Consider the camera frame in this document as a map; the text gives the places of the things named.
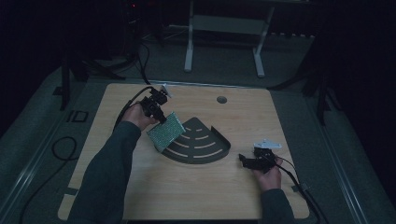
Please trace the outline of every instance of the wooden table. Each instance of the wooden table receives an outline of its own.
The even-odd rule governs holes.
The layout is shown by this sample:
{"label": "wooden table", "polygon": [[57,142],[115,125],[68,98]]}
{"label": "wooden table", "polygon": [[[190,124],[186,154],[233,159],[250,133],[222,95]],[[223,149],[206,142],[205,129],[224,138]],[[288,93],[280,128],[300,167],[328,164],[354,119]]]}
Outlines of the wooden table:
{"label": "wooden table", "polygon": [[[125,103],[145,85],[110,84],[99,106],[78,164],[69,183],[79,189],[93,156],[111,135]],[[264,138],[280,143],[278,156],[292,162],[271,94],[267,90],[207,86],[169,86],[174,97],[162,106],[165,116],[174,111],[181,122],[198,118],[207,128],[215,127],[230,143],[230,153],[208,164],[185,164],[159,153],[146,133],[134,151],[129,186],[125,195],[124,219],[257,219],[261,217],[260,192],[252,173],[238,160],[241,153],[253,158],[253,143]],[[217,101],[227,98],[226,104]],[[291,171],[291,166],[282,166]],[[292,181],[282,175],[282,189],[296,218],[309,211]],[[67,219],[74,195],[64,195],[58,215]]]}

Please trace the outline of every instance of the cable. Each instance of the cable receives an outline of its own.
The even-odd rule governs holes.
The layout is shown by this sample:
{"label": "cable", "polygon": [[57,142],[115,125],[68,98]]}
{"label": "cable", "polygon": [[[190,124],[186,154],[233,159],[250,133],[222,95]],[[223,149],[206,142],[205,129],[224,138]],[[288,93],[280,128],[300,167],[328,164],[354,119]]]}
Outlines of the cable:
{"label": "cable", "polygon": [[148,51],[148,56],[146,57],[146,61],[144,62],[144,64],[142,64],[142,60],[140,58],[139,53],[137,53],[137,60],[139,61],[139,65],[140,65],[140,69],[138,67],[137,70],[140,72],[140,74],[142,75],[143,80],[146,82],[146,84],[151,85],[151,83],[149,83],[147,77],[146,77],[146,66],[148,64],[149,61],[149,47],[147,47],[145,44],[141,43],[141,45],[143,47],[146,48],[146,50]]}
{"label": "cable", "polygon": [[[121,72],[124,72],[124,71],[130,69],[134,65],[135,65],[135,58],[132,58],[132,57],[129,57],[129,56],[125,56],[125,61],[123,61],[123,62],[111,64],[109,66],[103,66],[103,65],[101,65],[101,66],[103,66],[104,68],[110,70],[113,73],[119,74]],[[92,72],[91,76],[99,77],[99,76],[101,76],[101,74],[103,74],[103,73],[101,73],[101,72],[99,72],[99,73]]]}
{"label": "cable", "polygon": [[[174,36],[177,36],[177,35],[182,35],[183,33],[187,33],[187,31],[188,31],[188,29],[185,29],[185,30],[182,30],[182,31],[179,31],[179,32],[169,32],[169,34],[171,34],[171,35],[164,37],[163,40],[170,39],[170,38],[172,38]],[[145,36],[142,37],[142,39],[144,41],[148,41],[148,42],[154,42],[154,41],[156,42],[157,41],[157,40],[149,39],[150,36],[151,36],[151,34],[145,35]]]}
{"label": "cable", "polygon": [[328,91],[326,91],[326,96],[329,97],[330,101],[338,111],[343,111],[343,108],[337,103],[337,101],[332,97],[332,95]]}
{"label": "cable", "polygon": [[[293,181],[294,185],[297,187],[297,189],[299,190],[299,192],[301,193],[301,195],[305,199],[306,203],[308,204],[308,207],[311,208],[311,210],[314,212],[315,217],[317,218],[317,223],[320,223],[320,215],[318,213],[318,210],[321,213],[321,215],[323,216],[323,219],[325,220],[325,222],[329,223],[329,221],[326,218],[326,216],[324,215],[323,211],[320,209],[318,203],[314,200],[314,197],[309,193],[309,191],[307,189],[303,190],[301,188],[301,185],[299,183],[300,180],[297,181],[296,178],[294,177],[294,175],[290,171],[288,171],[285,168],[283,168],[282,166],[280,166],[280,165],[276,164],[275,162],[269,160],[265,156],[264,156],[264,158],[267,159],[268,161],[272,162],[275,166],[279,167],[279,169],[284,171],[291,178],[291,180]],[[291,165],[291,167],[293,167],[294,171],[296,171],[294,165],[291,162],[289,162],[286,159],[283,159],[281,157],[277,157],[277,158],[280,158],[281,160],[286,161],[287,163],[289,163]]]}
{"label": "cable", "polygon": [[[67,158],[62,158],[62,157],[60,157],[60,156],[56,153],[56,150],[55,150],[55,146],[56,146],[60,141],[62,141],[62,140],[64,140],[64,139],[70,139],[70,140],[73,141],[73,149],[72,149],[72,152],[69,154],[69,156],[68,156]],[[33,198],[37,195],[37,193],[38,193],[40,190],[42,190],[42,189],[44,188],[44,186],[46,186],[46,185],[50,182],[50,180],[51,180],[53,177],[55,177],[55,176],[66,166],[66,164],[67,164],[69,161],[78,160],[78,157],[73,158],[73,155],[75,154],[76,149],[77,149],[77,141],[76,141],[76,139],[74,139],[73,137],[70,137],[70,136],[62,137],[62,138],[58,139],[57,141],[55,141],[55,142],[52,144],[52,148],[51,148],[51,150],[52,150],[52,155],[53,155],[56,159],[61,160],[61,161],[63,161],[64,163],[63,163],[52,175],[50,175],[49,178],[47,178],[47,180],[44,181],[44,183],[42,183],[42,184],[40,185],[40,187],[38,187],[38,189],[36,189],[35,192],[29,197],[29,199],[27,200],[26,204],[23,206],[23,208],[22,208],[22,210],[21,210],[19,224],[22,224],[22,223],[23,223],[23,217],[24,217],[24,214],[25,214],[25,212],[26,212],[26,209],[27,209],[27,207],[29,206],[30,202],[33,200]]]}
{"label": "cable", "polygon": [[134,100],[135,100],[140,94],[142,94],[144,91],[146,91],[146,90],[148,90],[148,89],[153,90],[154,88],[153,88],[153,87],[150,87],[150,86],[149,86],[149,87],[145,87],[143,90],[141,90],[140,92],[138,92],[138,93],[134,96],[134,98],[132,98],[131,100],[128,101],[128,103],[126,103],[126,105],[122,108],[121,112],[119,113],[119,116],[117,117],[117,120],[116,120],[116,123],[115,123],[115,125],[114,125],[113,131],[114,131],[114,129],[116,129],[117,125],[120,123],[120,121],[121,121],[123,115],[125,114],[125,111],[126,111],[129,107],[132,106],[132,103],[134,102]]}

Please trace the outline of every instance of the finger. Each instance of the finger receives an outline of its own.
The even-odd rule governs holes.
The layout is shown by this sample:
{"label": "finger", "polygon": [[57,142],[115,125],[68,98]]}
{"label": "finger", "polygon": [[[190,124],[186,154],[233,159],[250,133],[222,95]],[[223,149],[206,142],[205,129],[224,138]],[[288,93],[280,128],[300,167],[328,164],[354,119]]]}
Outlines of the finger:
{"label": "finger", "polygon": [[158,122],[158,120],[155,119],[155,118],[149,118],[148,121],[149,121],[150,124],[155,124],[155,123]]}
{"label": "finger", "polygon": [[139,104],[139,102],[136,102],[136,103],[132,104],[131,107],[135,107],[135,108],[138,108],[138,109],[143,109],[142,105]]}
{"label": "finger", "polygon": [[139,101],[131,102],[131,104],[129,105],[129,107],[134,107],[134,106],[137,106],[137,105],[140,105],[140,104],[139,104]]}
{"label": "finger", "polygon": [[259,178],[261,178],[262,176],[264,176],[264,174],[262,173],[261,170],[251,170],[251,173],[253,173],[254,176],[255,176],[257,179],[259,179]]}
{"label": "finger", "polygon": [[281,165],[282,162],[283,162],[283,160],[282,160],[281,158],[276,157],[276,164],[277,164],[277,165]]}

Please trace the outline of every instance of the gray sleeve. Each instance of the gray sleeve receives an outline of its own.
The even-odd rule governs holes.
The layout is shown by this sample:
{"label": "gray sleeve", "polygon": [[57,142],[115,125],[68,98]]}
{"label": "gray sleeve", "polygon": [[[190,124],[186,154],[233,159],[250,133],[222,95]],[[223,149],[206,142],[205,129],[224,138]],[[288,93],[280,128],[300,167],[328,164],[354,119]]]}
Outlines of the gray sleeve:
{"label": "gray sleeve", "polygon": [[282,189],[270,189],[261,195],[262,223],[289,224],[295,223],[290,203]]}
{"label": "gray sleeve", "polygon": [[118,124],[88,165],[68,223],[120,223],[132,154],[140,135],[131,122]]}

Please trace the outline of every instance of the handheld controller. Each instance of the handheld controller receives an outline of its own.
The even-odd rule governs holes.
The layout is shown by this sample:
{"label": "handheld controller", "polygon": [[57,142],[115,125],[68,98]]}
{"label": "handheld controller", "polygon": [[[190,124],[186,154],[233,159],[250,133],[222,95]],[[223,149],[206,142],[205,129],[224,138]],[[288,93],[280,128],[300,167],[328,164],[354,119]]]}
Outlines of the handheld controller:
{"label": "handheld controller", "polygon": [[142,105],[143,111],[147,117],[152,116],[159,120],[160,123],[165,123],[166,117],[163,115],[160,105],[163,105],[168,101],[166,98],[167,93],[164,90],[157,91],[154,88],[151,89],[150,93],[150,97],[145,96],[139,104]]}
{"label": "handheld controller", "polygon": [[276,156],[269,148],[254,147],[255,159],[247,159],[244,155],[239,154],[239,160],[243,167],[250,170],[261,170],[264,174],[276,165]]}
{"label": "handheld controller", "polygon": [[155,90],[153,87],[149,86],[141,90],[132,100],[128,101],[128,103],[124,106],[124,108],[119,113],[117,117],[116,123],[114,125],[113,130],[117,127],[120,123],[125,111],[132,106],[134,100],[146,90],[150,90],[150,97],[145,96],[142,101],[138,102],[142,105],[143,112],[147,117],[154,117],[157,119],[161,124],[166,122],[166,117],[163,115],[163,111],[161,110],[160,105],[165,104],[168,102],[167,96],[171,97],[172,95],[169,93],[168,89],[166,89],[166,84],[162,85],[159,91]]}

